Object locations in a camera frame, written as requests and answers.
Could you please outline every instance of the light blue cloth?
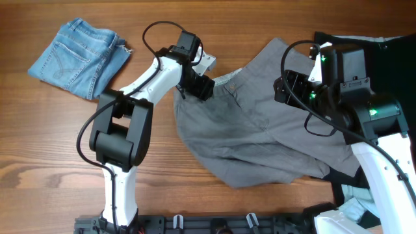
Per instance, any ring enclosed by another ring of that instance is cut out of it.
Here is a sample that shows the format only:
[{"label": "light blue cloth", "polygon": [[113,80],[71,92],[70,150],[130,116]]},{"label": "light blue cloth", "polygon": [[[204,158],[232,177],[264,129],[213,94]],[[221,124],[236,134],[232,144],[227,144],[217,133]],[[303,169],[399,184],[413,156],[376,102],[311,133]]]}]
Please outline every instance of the light blue cloth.
[{"label": "light blue cloth", "polygon": [[355,223],[360,222],[365,211],[370,211],[374,216],[380,218],[371,191],[367,188],[356,188],[350,185],[342,185],[344,204],[338,209]]},{"label": "light blue cloth", "polygon": [[124,39],[77,18],[62,25],[29,75],[86,99],[97,98],[129,58]]}]

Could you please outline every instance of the wood plank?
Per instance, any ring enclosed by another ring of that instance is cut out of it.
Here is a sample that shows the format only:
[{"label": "wood plank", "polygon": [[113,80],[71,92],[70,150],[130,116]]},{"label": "wood plank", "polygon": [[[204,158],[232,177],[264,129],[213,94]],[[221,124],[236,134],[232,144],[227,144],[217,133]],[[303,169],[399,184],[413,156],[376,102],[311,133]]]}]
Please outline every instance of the wood plank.
[{"label": "wood plank", "polygon": [[[413,33],[416,25],[414,1],[31,2],[0,5],[0,233],[72,233],[74,218],[96,215],[104,207],[101,171],[84,163],[75,150],[78,130],[95,111],[96,101],[27,75],[61,24],[82,17],[127,40],[135,52],[114,78],[115,89],[150,65],[152,55],[141,36],[157,20],[176,21],[203,40],[206,52],[218,61],[211,77],[243,67],[273,37],[291,43],[311,39],[315,31],[398,36]],[[163,25],[146,38],[160,48],[174,44],[178,33]],[[306,177],[291,185],[227,187],[177,137],[172,92],[155,108],[151,146],[138,171],[141,214],[270,214],[333,200],[330,184]],[[93,159],[86,136],[83,149]]]}]

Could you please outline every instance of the black and white device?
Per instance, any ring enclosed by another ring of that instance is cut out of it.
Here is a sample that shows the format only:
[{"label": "black and white device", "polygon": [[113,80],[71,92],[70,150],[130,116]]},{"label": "black and white device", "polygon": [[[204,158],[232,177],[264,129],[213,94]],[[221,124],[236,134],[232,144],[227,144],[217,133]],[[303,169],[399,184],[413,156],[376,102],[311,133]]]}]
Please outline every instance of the black and white device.
[{"label": "black and white device", "polygon": [[[176,45],[154,52],[153,64],[136,81],[119,91],[108,90],[100,95],[98,114],[89,119],[90,122],[95,119],[89,144],[90,149],[96,152],[97,161],[103,165],[100,167],[105,176],[105,208],[99,217],[77,219],[74,234],[152,233],[140,221],[151,220],[152,217],[138,215],[135,200],[137,166],[149,148],[153,106],[171,88],[176,86],[184,98],[184,94],[191,94],[205,101],[212,96],[215,82],[204,73],[213,69],[216,59],[205,53],[200,45],[201,41],[195,34],[183,30]],[[322,62],[322,73],[319,72],[322,82],[310,81],[310,76],[287,71],[274,84],[276,101],[302,107],[293,102],[294,96],[300,96],[308,107],[323,116],[330,116],[338,125],[365,139],[377,142],[379,147],[392,155],[405,177],[398,175],[395,167],[379,151],[351,135],[345,135],[346,143],[352,145],[369,180],[384,233],[413,232],[416,209],[412,202],[412,190],[406,188],[403,181],[415,188],[416,175],[411,161],[410,141],[406,137],[408,128],[400,104],[389,96],[375,95],[371,91],[360,48],[352,45],[330,46],[321,49],[317,58]],[[290,84],[290,90],[284,83]],[[131,119],[129,127],[112,122],[113,118],[122,117]],[[253,213],[247,217],[229,218],[184,218],[181,215],[173,219],[153,218],[158,220],[155,233],[161,234],[247,231],[264,234],[286,233],[286,229],[287,233],[313,230],[317,233],[366,233],[336,210],[308,217],[309,229],[303,227],[303,231],[281,222],[276,216],[256,217]],[[279,229],[277,224],[282,224],[285,229]],[[191,226],[198,228],[191,231],[187,228]]]}]

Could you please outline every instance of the black loop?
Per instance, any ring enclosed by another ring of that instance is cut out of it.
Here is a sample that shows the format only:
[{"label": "black loop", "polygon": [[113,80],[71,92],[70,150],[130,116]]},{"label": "black loop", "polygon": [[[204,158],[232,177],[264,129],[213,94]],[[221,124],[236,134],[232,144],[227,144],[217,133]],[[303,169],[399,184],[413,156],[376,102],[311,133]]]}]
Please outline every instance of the black loop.
[{"label": "black loop", "polygon": [[311,133],[312,135],[315,135],[315,136],[318,136],[318,137],[319,137],[319,136],[320,136],[320,137],[330,137],[330,136],[334,135],[334,134],[337,132],[337,130],[334,128],[334,129],[332,129],[332,131],[331,131],[331,133],[330,133],[330,134],[328,134],[328,135],[322,135],[322,134],[319,134],[319,133],[313,133],[313,132],[311,132],[311,131],[307,130],[307,123],[309,122],[309,120],[311,119],[311,117],[312,117],[312,114],[311,114],[311,113],[309,113],[309,114],[307,115],[307,117],[306,117],[305,124],[304,124],[305,130],[306,130],[308,133]]}]

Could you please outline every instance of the folded blue jeans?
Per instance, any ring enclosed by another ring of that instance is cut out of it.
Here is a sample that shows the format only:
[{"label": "folded blue jeans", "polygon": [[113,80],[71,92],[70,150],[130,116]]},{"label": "folded blue jeans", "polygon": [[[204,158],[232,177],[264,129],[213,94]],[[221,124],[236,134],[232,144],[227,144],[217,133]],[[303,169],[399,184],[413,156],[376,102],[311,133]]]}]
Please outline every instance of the folded blue jeans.
[{"label": "folded blue jeans", "polygon": [[129,58],[125,41],[77,18],[62,25],[29,75],[86,99],[97,98]]}]

